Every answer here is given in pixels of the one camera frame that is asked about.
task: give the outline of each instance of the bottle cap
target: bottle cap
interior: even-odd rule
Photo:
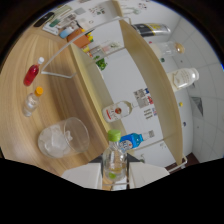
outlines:
[[[44,92],[43,88],[38,86],[35,90],[35,95],[39,97],[43,94],[43,92]]]
[[[111,129],[108,131],[108,140],[110,142],[119,142],[121,139],[121,131],[116,129]]]
[[[138,107],[139,105],[138,105],[138,101],[134,101],[134,102],[132,102],[132,107]]]
[[[44,58],[43,58],[43,57],[40,57],[40,58],[38,59],[38,64],[41,65],[43,62],[44,62]]]

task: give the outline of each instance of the white label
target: white label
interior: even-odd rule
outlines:
[[[123,148],[126,151],[126,150],[129,150],[129,149],[132,149],[133,144],[132,144],[131,141],[125,140],[125,141],[120,142],[120,147]]]
[[[107,122],[113,122],[129,115],[130,108],[126,103],[119,102],[104,108],[102,113]]]

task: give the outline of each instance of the shelf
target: shelf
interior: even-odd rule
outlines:
[[[106,106],[114,104],[114,102],[97,65],[91,57],[81,51],[75,44],[71,44],[69,47],[74,55],[74,63],[82,88],[86,93],[92,113],[104,132],[105,138],[108,139],[107,132],[110,129],[119,129],[122,135],[126,135],[127,133],[120,120],[107,123],[102,116],[101,110]]]
[[[140,34],[124,20],[119,21],[124,46],[138,67],[156,107],[163,140],[177,165],[182,163],[183,139],[176,98],[158,58]]]

